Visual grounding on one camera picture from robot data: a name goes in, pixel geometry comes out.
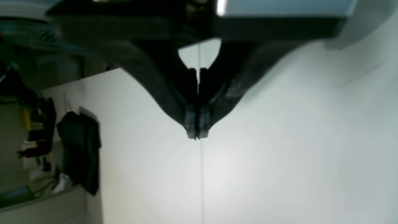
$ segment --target white object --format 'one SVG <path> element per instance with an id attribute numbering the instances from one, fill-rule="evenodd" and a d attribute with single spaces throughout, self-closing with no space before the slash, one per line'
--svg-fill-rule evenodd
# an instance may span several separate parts
<path id="1" fill-rule="evenodd" d="M 22 168 L 23 170 L 38 169 L 36 158 L 25 158 L 22 157 Z"/>
<path id="2" fill-rule="evenodd" d="M 59 193 L 61 191 L 64 191 L 64 190 L 70 188 L 72 185 L 73 185 L 72 179 L 68 175 L 66 175 L 64 173 L 61 173 L 59 175 L 59 183 L 53 189 L 53 194 Z"/>
<path id="3" fill-rule="evenodd" d="M 225 15 L 226 6 L 228 4 L 228 0 L 218 0 L 217 1 L 217 15 L 223 16 Z"/>

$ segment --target white surface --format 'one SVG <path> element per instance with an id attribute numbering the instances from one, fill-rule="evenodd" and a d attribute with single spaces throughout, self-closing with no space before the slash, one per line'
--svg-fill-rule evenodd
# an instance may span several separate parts
<path id="1" fill-rule="evenodd" d="M 86 193 L 86 224 L 103 224 L 101 193 L 95 196 Z"/>
<path id="2" fill-rule="evenodd" d="M 134 78 L 117 69 L 44 91 L 57 121 L 64 93 L 72 110 L 84 107 L 100 122 L 105 224 L 201 223 L 199 144 Z"/>
<path id="3" fill-rule="evenodd" d="M 0 210 L 2 224 L 64 224 L 85 212 L 81 187 L 12 210 Z"/>
<path id="4" fill-rule="evenodd" d="M 396 1 L 363 0 L 337 40 L 292 52 L 210 130 L 203 223 L 398 222 L 397 22 Z M 217 44 L 181 54 L 207 67 Z M 59 117 L 64 92 L 101 122 L 105 224 L 202 223 L 199 142 L 134 79 L 50 89 Z"/>
<path id="5" fill-rule="evenodd" d="M 398 223 L 398 13 L 373 2 L 210 130 L 206 224 Z"/>

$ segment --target metal plate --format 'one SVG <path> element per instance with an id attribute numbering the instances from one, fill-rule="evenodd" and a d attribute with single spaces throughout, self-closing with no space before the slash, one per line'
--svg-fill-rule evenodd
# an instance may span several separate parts
<path id="1" fill-rule="evenodd" d="M 341 17 L 350 16 L 357 0 L 218 0 L 224 17 Z"/>

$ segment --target yellow object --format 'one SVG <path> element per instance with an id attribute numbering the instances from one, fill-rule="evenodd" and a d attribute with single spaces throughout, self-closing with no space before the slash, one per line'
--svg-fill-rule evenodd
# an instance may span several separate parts
<path id="1" fill-rule="evenodd" d="M 26 128 L 28 131 L 32 130 L 32 125 L 30 121 L 29 111 L 21 107 L 18 112 L 18 120 L 20 121 L 20 126 Z"/>

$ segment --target wall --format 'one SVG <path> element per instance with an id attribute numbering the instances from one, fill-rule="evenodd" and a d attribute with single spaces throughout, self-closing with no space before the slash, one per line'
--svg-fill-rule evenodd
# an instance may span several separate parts
<path id="1" fill-rule="evenodd" d="M 0 105 L 0 191 L 15 189 L 27 184 L 28 172 L 22 170 L 22 160 L 17 151 L 27 130 L 20 127 L 16 104 Z"/>
<path id="2" fill-rule="evenodd" d="M 286 56 L 202 141 L 206 224 L 398 222 L 396 1 Z"/>
<path id="3" fill-rule="evenodd" d="M 57 122 L 64 98 L 99 121 L 100 191 L 86 197 L 88 223 L 201 223 L 199 144 L 132 76 L 116 69 L 43 95 L 53 98 Z"/>
<path id="4" fill-rule="evenodd" d="M 0 210 L 2 224 L 84 224 L 85 192 L 75 187 L 49 198 Z"/>

